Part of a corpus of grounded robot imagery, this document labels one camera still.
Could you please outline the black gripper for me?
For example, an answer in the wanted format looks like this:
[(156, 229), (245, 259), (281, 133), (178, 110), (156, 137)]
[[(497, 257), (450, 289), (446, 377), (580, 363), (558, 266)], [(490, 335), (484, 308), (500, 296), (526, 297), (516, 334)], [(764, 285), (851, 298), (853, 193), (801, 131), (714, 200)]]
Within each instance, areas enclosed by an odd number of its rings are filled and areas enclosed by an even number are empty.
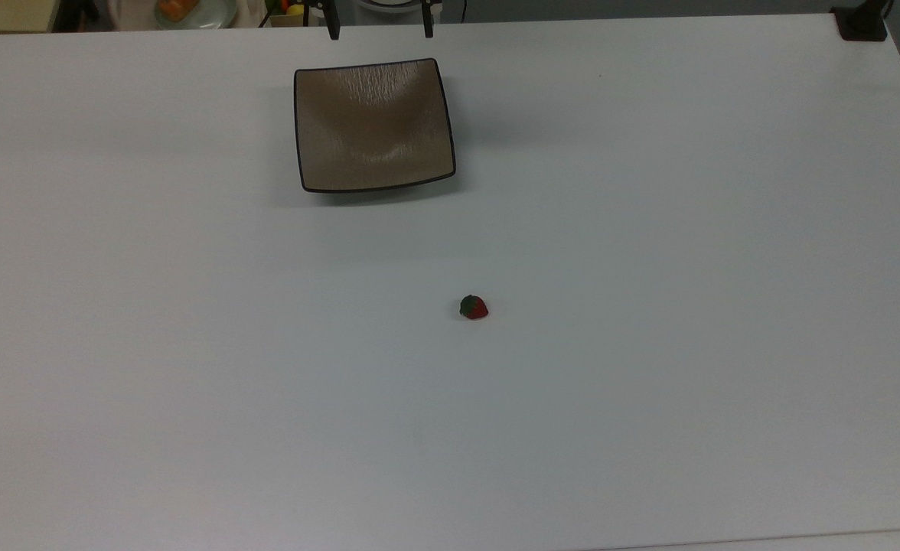
[(443, 1), (303, 1), (303, 4), (314, 9), (324, 10), (325, 27), (332, 41), (341, 37), (341, 18), (338, 9), (342, 5), (353, 5), (366, 10), (418, 10), (422, 12), (423, 32), (426, 38), (435, 36), (435, 12), (442, 10)]

